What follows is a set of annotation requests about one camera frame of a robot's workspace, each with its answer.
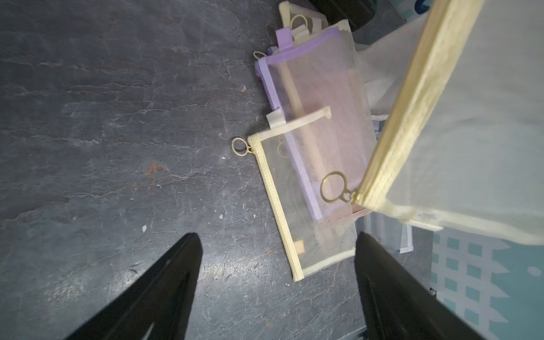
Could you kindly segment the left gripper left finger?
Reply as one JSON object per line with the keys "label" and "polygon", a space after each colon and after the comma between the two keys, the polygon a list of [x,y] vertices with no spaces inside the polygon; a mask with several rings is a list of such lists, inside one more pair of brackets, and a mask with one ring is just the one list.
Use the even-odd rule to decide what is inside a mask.
{"label": "left gripper left finger", "polygon": [[184,339],[202,257],[199,236],[184,235],[68,339]]}

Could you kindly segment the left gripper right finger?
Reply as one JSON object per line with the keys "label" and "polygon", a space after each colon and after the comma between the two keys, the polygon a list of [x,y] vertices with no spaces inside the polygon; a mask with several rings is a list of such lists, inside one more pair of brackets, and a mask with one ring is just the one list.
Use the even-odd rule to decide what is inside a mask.
{"label": "left gripper right finger", "polygon": [[365,338],[482,338],[436,300],[371,235],[358,235],[354,265]]}

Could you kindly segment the yellow mesh pouch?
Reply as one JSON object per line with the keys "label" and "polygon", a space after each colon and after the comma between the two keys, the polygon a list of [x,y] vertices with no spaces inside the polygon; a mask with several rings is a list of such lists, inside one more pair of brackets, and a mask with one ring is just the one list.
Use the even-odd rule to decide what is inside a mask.
{"label": "yellow mesh pouch", "polygon": [[543,243],[543,3],[435,1],[358,52],[385,121],[345,201],[424,229]]}

